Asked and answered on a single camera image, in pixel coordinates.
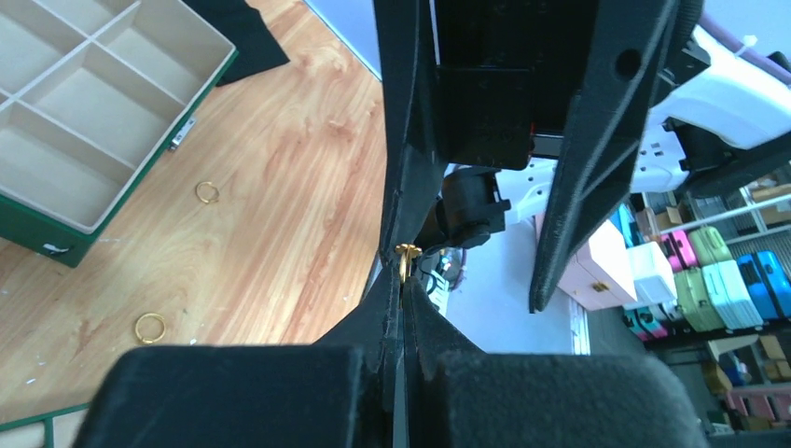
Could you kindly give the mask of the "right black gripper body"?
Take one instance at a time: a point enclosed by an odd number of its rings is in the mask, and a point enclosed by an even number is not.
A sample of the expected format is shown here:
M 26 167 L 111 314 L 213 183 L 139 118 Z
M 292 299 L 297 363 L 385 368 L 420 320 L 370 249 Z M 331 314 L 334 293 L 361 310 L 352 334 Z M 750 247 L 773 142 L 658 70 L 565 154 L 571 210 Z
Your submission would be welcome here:
M 451 161 L 556 159 L 582 90 L 596 1 L 438 1 L 437 84 Z

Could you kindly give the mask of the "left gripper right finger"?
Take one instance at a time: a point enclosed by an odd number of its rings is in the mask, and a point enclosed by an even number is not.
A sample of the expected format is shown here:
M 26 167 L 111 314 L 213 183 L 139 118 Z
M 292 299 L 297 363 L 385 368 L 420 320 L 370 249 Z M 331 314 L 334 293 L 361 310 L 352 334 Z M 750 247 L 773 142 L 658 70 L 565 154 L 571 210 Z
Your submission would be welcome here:
M 704 447 L 680 380 L 654 357 L 488 354 L 402 287 L 412 447 Z

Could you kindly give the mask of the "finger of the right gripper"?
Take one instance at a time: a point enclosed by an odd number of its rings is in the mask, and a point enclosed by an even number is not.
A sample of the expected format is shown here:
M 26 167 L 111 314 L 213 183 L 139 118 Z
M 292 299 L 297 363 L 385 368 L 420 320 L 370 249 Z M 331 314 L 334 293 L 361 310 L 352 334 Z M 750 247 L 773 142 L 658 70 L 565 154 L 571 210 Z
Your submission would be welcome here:
M 686 45 L 701 1 L 602 1 L 572 97 L 529 293 L 546 309 L 571 257 L 630 194 L 659 74 Z
M 428 1 L 373 3 L 382 73 L 386 169 L 378 256 L 417 238 L 448 157 L 437 141 L 435 39 Z

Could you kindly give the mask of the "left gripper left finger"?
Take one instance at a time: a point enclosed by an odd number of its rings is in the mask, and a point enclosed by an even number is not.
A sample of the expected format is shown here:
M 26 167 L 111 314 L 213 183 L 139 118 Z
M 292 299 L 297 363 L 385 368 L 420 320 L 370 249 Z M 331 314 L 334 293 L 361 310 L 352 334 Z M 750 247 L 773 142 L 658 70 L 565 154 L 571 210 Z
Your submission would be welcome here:
M 105 376 L 78 447 L 389 447 L 395 377 L 385 339 L 399 275 L 311 344 L 157 345 Z

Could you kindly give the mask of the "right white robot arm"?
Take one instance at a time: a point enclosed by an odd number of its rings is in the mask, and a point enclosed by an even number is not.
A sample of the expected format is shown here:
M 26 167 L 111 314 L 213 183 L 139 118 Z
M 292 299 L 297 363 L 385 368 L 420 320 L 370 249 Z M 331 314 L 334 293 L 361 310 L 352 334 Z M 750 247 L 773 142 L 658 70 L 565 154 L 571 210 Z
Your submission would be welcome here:
M 721 29 L 701 1 L 378 1 L 386 129 L 377 256 L 485 243 L 514 201 L 494 176 L 556 170 L 529 306 L 637 190 L 652 131 L 674 134 L 705 197 L 790 155 L 790 74 Z

